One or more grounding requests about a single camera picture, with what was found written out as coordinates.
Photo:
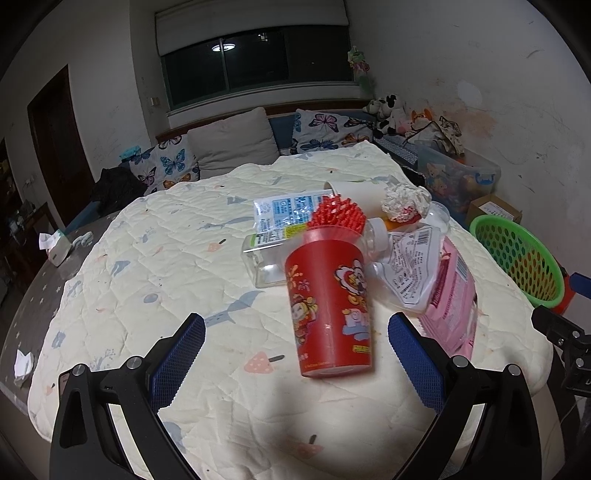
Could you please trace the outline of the red plastic stool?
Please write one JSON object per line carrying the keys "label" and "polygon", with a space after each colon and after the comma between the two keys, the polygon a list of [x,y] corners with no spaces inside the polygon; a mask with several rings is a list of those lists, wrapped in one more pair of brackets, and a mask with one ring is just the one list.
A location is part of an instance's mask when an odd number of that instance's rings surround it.
{"label": "red plastic stool", "polygon": [[575,292],[570,287],[570,275],[566,270],[562,270],[562,276],[564,281],[564,295],[561,302],[552,309],[558,315],[565,314],[575,296]]}

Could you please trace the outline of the orange peel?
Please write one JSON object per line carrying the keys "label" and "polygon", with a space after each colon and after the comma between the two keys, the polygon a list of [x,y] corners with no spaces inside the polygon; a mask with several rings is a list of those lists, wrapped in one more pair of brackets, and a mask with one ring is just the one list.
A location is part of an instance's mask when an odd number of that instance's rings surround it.
{"label": "orange peel", "polygon": [[389,219],[384,219],[384,223],[385,223],[388,231],[394,231],[396,229],[399,229],[399,228],[407,225],[406,222],[400,223],[398,221],[392,221]]}

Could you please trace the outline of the red printed paper cup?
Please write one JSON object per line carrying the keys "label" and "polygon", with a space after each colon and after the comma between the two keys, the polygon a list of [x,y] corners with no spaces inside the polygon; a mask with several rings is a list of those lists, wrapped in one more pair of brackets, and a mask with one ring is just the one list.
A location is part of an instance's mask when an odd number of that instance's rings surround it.
{"label": "red printed paper cup", "polygon": [[362,235],[338,226],[308,229],[288,242],[284,273],[301,375],[372,369]]}

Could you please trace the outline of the dark wooden door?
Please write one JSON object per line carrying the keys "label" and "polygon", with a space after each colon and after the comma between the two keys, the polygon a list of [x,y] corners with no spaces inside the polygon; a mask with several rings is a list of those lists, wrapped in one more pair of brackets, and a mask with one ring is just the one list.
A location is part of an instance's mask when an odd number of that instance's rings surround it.
{"label": "dark wooden door", "polygon": [[62,223],[69,225],[91,203],[95,181],[78,131],[68,67],[29,102],[27,116],[50,199]]}

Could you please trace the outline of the green plastic mesh basket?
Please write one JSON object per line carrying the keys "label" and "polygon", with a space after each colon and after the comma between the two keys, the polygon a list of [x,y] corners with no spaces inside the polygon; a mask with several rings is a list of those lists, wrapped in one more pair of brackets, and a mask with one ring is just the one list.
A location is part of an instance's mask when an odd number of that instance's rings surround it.
{"label": "green plastic mesh basket", "polygon": [[546,246],[520,224],[496,215],[481,215],[471,234],[515,282],[534,307],[557,307],[565,284],[559,264]]}

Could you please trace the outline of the butterfly pillow right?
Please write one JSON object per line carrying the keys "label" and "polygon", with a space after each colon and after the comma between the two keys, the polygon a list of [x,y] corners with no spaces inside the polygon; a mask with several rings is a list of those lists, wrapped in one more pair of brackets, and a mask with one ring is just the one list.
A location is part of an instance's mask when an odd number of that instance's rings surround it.
{"label": "butterfly pillow right", "polygon": [[338,113],[297,109],[290,153],[310,153],[352,147],[373,140],[373,122]]}

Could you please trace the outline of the clear plastic bottle yellow label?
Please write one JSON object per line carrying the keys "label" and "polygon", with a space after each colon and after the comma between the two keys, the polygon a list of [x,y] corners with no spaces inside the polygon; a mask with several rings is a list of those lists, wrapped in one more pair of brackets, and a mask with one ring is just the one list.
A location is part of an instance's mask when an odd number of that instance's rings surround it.
{"label": "clear plastic bottle yellow label", "polygon": [[[297,248],[304,240],[305,224],[290,225],[263,233],[249,234],[242,242],[242,261],[256,288],[269,288],[286,282],[284,263],[290,247]],[[388,231],[379,218],[366,221],[360,246],[370,254],[384,252],[388,247]]]}

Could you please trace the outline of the grey pillow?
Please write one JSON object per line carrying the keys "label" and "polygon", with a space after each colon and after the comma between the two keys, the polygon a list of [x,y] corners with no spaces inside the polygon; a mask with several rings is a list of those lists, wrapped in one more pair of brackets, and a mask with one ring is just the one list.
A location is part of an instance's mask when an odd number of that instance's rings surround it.
{"label": "grey pillow", "polygon": [[201,179],[228,174],[249,163],[270,165],[280,157],[263,107],[191,129],[187,140]]}

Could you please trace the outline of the clear plastic toy bin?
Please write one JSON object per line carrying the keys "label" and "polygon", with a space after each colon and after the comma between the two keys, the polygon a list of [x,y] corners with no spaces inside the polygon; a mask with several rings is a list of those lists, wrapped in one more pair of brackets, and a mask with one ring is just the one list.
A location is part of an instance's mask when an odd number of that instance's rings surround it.
{"label": "clear plastic toy bin", "polygon": [[470,204],[494,192],[501,179],[501,167],[470,150],[460,160],[419,145],[417,168],[425,177],[432,197],[445,205],[451,216],[463,226]]}

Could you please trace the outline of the window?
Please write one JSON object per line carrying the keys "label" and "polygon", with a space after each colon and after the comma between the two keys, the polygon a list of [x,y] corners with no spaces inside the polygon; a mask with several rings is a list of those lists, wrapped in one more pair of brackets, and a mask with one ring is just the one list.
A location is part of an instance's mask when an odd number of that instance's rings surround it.
{"label": "window", "polygon": [[171,109],[277,85],[351,82],[349,28],[290,25],[246,30],[161,56]]}

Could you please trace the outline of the pink plastic package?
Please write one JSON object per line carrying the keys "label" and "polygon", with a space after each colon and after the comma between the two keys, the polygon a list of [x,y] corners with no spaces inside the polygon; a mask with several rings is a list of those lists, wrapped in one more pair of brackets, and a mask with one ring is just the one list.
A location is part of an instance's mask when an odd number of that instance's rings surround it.
{"label": "pink plastic package", "polygon": [[459,250],[446,237],[427,309],[419,317],[426,336],[450,356],[472,358],[478,319],[475,280]]}

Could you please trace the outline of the cream quilted blanket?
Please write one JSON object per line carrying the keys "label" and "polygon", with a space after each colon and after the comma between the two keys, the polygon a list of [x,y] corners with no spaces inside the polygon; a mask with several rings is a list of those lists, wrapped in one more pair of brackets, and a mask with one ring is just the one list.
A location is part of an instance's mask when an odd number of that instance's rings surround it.
{"label": "cream quilted blanket", "polygon": [[59,375],[83,363],[121,366],[173,334],[190,313],[207,334],[160,419],[204,479],[389,479],[434,413],[423,406],[387,337],[391,311],[370,307],[374,368],[301,376],[287,289],[259,290],[242,262],[253,201],[329,180],[404,182],[373,144],[283,156],[180,183],[135,200],[64,286],[29,390],[29,418],[50,439]]}

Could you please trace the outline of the white paper ball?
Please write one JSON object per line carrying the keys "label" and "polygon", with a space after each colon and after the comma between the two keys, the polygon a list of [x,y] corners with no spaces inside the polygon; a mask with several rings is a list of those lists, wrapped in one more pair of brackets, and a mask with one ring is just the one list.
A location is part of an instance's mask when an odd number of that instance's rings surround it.
{"label": "white paper ball", "polygon": [[390,221],[403,224],[425,218],[431,202],[432,195],[425,187],[399,183],[387,186],[381,205]]}

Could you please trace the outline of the butterfly pillow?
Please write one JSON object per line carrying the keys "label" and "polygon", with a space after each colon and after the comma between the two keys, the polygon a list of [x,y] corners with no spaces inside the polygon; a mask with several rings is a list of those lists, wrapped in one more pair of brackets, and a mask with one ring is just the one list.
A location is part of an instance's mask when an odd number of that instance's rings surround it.
{"label": "butterfly pillow", "polygon": [[122,160],[145,187],[143,195],[167,190],[180,182],[200,179],[200,169],[186,135],[165,140],[147,150],[133,147]]}
{"label": "butterfly pillow", "polygon": [[338,113],[297,109],[290,153],[310,153],[352,147],[373,140],[373,122]]}

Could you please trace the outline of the white paper cup green logo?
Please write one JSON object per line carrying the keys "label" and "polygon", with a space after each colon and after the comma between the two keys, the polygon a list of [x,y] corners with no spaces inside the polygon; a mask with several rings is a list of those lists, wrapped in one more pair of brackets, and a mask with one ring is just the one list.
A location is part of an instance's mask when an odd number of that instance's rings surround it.
{"label": "white paper cup green logo", "polygon": [[349,199],[358,205],[368,218],[383,217],[382,202],[386,199],[387,185],[370,181],[325,182],[325,189],[331,190],[342,199]]}

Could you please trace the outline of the white tissue box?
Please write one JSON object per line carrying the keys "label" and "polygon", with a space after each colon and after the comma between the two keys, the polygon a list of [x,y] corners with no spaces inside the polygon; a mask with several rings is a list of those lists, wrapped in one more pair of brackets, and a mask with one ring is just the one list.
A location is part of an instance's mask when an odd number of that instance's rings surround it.
{"label": "white tissue box", "polygon": [[48,261],[55,267],[59,267],[65,261],[72,248],[71,242],[61,230],[52,234],[40,233],[38,245],[40,250],[46,252]]}

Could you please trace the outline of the artificial flower decoration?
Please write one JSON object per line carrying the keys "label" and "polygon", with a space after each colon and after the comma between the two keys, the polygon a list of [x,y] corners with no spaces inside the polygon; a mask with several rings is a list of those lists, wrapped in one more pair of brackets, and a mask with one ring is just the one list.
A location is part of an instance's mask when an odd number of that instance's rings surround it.
{"label": "artificial flower decoration", "polygon": [[370,64],[366,60],[365,54],[358,47],[353,46],[348,52],[349,66],[353,70],[353,80],[359,85],[363,94],[368,98],[375,96],[376,82]]}

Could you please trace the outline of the clear plastic dome lid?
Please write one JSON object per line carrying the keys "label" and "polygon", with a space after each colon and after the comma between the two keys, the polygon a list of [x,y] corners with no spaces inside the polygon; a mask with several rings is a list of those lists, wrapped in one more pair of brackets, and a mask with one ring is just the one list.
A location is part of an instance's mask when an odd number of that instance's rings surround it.
{"label": "clear plastic dome lid", "polygon": [[448,208],[440,202],[432,201],[427,215],[421,219],[421,223],[438,228],[443,235],[447,235],[450,229],[451,215]]}

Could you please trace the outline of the clear printed plastic pouch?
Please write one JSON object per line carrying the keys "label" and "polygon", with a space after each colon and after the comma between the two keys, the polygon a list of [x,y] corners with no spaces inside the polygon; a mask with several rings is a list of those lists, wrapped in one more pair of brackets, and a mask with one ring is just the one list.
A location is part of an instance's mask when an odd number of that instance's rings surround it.
{"label": "clear printed plastic pouch", "polygon": [[429,224],[388,232],[386,247],[372,253],[368,266],[370,295],[385,305],[424,313],[434,292],[444,238]]}

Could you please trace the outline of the brown cardboard box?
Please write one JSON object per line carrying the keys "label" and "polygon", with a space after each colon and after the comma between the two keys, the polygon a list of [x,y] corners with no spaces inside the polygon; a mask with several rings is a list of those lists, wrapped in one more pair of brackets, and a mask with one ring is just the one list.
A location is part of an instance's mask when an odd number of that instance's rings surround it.
{"label": "brown cardboard box", "polygon": [[522,220],[521,211],[494,194],[485,195],[470,203],[467,211],[466,225],[470,226],[475,218],[482,215],[499,216],[517,224],[520,224]]}

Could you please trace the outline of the blue white milk carton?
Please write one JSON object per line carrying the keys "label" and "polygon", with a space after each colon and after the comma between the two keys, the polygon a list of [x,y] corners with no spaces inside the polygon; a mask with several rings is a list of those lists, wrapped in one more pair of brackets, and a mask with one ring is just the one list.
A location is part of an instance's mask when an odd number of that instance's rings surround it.
{"label": "blue white milk carton", "polygon": [[291,225],[308,223],[325,197],[332,197],[332,190],[288,193],[254,200],[253,215],[256,232],[266,233]]}

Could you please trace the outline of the butterfly pillow left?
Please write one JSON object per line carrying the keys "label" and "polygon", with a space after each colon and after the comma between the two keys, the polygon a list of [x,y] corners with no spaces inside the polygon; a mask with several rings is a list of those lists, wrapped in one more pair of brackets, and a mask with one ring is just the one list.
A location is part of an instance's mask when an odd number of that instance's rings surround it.
{"label": "butterfly pillow left", "polygon": [[147,150],[133,147],[122,160],[145,187],[143,195],[167,190],[180,182],[200,179],[200,169],[186,135],[165,140]]}

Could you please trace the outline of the red plastic mesh net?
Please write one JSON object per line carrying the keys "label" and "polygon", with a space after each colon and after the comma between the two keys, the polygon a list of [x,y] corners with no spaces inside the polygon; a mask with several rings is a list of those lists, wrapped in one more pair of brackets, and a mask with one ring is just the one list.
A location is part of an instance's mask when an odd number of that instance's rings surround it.
{"label": "red plastic mesh net", "polygon": [[349,198],[339,195],[324,196],[318,208],[311,214],[308,228],[325,226],[342,227],[356,233],[362,233],[365,229],[367,216],[360,206]]}

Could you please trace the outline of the plush toy pile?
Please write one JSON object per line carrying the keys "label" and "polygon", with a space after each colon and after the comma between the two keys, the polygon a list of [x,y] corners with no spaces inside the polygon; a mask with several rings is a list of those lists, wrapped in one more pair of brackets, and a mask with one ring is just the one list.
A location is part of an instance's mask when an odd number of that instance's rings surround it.
{"label": "plush toy pile", "polygon": [[374,117],[374,137],[399,137],[404,144],[425,145],[453,158],[465,156],[457,122],[431,109],[409,110],[396,94],[371,100],[363,112]]}

